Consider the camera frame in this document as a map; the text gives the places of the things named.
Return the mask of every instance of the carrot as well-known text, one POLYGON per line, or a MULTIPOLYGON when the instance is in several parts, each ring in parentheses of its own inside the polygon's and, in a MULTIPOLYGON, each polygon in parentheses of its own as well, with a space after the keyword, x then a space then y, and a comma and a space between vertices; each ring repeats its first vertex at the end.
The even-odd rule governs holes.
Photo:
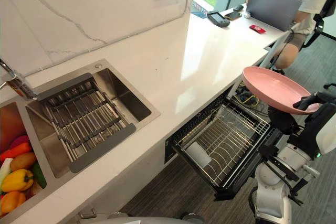
POLYGON ((5 160, 5 158, 7 157, 10 157, 10 158, 14 158, 18 155, 21 155, 23 153, 26 153, 26 152, 30 152, 32 149, 31 149, 31 146, 29 143, 21 143, 19 144, 18 146, 10 149, 10 150, 6 150, 5 152, 2 152, 0 154, 0 162, 3 162, 5 160))

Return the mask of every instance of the gray carpet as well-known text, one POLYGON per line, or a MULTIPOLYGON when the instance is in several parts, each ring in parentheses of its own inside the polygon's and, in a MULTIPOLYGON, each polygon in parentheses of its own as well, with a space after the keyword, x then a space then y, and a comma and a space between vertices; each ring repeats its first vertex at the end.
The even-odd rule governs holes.
MULTIPOLYGON (((327 82, 336 82, 336 41, 320 36, 303 49, 296 62, 285 70, 286 76, 310 92, 323 90, 327 82)), ((336 88, 329 88, 336 95, 336 88)), ((299 198, 302 207, 293 205, 293 223, 336 223, 336 151, 312 163, 321 176, 310 182, 299 198)), ((241 188, 233 200, 213 202, 213 191, 181 159, 176 158, 138 193, 121 212, 133 216, 178 218, 183 212, 202 215, 208 224, 252 224, 248 193, 256 185, 253 179, 241 188)))

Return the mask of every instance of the faucet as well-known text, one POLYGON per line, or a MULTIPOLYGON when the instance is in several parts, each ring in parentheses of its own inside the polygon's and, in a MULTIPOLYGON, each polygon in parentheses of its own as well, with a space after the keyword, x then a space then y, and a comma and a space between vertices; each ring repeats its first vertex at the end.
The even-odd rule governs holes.
POLYGON ((12 69, 1 58, 0 65, 7 71, 7 74, 2 77, 4 82, 0 85, 0 89, 8 85, 25 100, 36 100, 36 93, 33 91, 33 89, 30 87, 30 85, 20 73, 12 69))

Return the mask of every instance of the person's arm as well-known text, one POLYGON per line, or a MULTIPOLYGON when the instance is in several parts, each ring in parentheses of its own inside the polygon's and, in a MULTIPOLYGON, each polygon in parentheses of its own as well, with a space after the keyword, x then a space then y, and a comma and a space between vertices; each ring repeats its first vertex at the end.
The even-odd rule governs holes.
POLYGON ((296 13, 296 16, 294 18, 294 21, 297 22, 297 23, 300 23, 303 20, 305 20, 306 18, 308 18, 309 16, 310 16, 310 13, 305 13, 305 12, 298 11, 298 13, 296 13))

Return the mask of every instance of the yellow bell pepper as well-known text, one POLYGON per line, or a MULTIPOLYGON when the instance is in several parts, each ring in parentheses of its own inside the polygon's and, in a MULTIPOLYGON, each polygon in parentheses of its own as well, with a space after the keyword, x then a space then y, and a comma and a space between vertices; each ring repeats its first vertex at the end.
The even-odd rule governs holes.
POLYGON ((34 179, 31 171, 19 169, 8 174, 1 184, 1 190, 9 191, 24 191, 32 186, 34 179))
POLYGON ((26 196, 24 193, 21 193, 20 191, 11 191, 1 199, 0 216, 13 211, 25 201, 26 196))

